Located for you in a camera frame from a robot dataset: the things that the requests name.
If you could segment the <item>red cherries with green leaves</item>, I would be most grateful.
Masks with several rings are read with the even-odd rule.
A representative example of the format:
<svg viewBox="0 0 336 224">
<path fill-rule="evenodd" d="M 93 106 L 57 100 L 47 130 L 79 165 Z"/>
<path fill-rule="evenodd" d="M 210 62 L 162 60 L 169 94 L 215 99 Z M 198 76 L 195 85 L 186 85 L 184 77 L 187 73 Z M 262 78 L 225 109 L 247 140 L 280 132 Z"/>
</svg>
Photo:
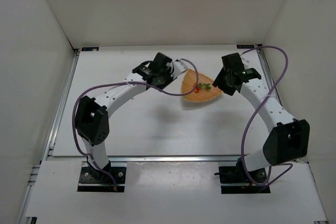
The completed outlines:
<svg viewBox="0 0 336 224">
<path fill-rule="evenodd" d="M 201 83 L 199 82 L 194 89 L 195 93 L 199 93 L 201 90 L 206 90 L 209 91 L 211 89 L 211 84 L 210 83 Z"/>
</svg>

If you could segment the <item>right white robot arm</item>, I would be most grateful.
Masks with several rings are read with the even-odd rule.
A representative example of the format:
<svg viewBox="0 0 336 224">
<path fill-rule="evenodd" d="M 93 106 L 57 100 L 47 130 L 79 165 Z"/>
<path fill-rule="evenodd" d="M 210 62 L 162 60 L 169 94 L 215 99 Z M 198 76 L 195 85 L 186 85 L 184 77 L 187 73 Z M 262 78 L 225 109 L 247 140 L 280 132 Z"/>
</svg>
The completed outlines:
<svg viewBox="0 0 336 224">
<path fill-rule="evenodd" d="M 297 120 L 268 94 L 261 75 L 244 65 L 239 53 L 222 57 L 223 67 L 213 82 L 227 95 L 241 94 L 254 107 L 269 132 L 261 149 L 243 154 L 237 165 L 251 173 L 267 166 L 276 166 L 307 155 L 310 125 Z"/>
</svg>

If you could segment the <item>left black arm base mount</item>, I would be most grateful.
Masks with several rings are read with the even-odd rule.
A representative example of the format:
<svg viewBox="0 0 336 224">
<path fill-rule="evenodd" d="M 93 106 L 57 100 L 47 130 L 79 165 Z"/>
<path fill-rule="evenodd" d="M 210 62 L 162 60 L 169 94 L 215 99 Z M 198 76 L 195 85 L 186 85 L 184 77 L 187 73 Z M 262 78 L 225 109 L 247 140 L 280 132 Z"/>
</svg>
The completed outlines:
<svg viewBox="0 0 336 224">
<path fill-rule="evenodd" d="M 110 175 L 93 169 L 87 162 L 82 162 L 77 191 L 91 193 L 123 193 L 125 190 L 126 166 L 111 166 Z"/>
</svg>

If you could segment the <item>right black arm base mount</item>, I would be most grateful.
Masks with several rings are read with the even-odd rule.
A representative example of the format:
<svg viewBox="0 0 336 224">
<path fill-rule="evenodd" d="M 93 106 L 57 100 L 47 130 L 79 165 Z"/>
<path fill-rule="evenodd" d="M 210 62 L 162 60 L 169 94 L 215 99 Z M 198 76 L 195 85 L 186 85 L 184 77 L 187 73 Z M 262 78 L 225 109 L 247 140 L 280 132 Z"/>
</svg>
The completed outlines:
<svg viewBox="0 0 336 224">
<path fill-rule="evenodd" d="M 269 194 L 269 186 L 258 186 L 253 184 L 246 174 L 236 166 L 220 166 L 214 173 L 219 177 L 221 194 Z"/>
</svg>

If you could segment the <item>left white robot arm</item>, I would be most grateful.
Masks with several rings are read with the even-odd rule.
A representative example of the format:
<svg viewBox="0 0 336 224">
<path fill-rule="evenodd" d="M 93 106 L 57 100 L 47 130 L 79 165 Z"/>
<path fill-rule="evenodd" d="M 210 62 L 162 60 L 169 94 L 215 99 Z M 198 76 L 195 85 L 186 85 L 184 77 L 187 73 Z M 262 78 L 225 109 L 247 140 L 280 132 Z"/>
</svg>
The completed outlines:
<svg viewBox="0 0 336 224">
<path fill-rule="evenodd" d="M 150 86 L 163 90 L 185 70 L 186 66 L 181 61 L 172 60 L 159 52 L 152 61 L 145 61 L 135 67 L 125 78 L 124 85 L 114 86 L 93 98 L 86 95 L 79 100 L 75 129 L 90 154 L 87 162 L 92 177 L 102 183 L 111 181 L 107 175 L 111 163 L 104 141 L 110 132 L 109 118 L 112 114 Z"/>
</svg>

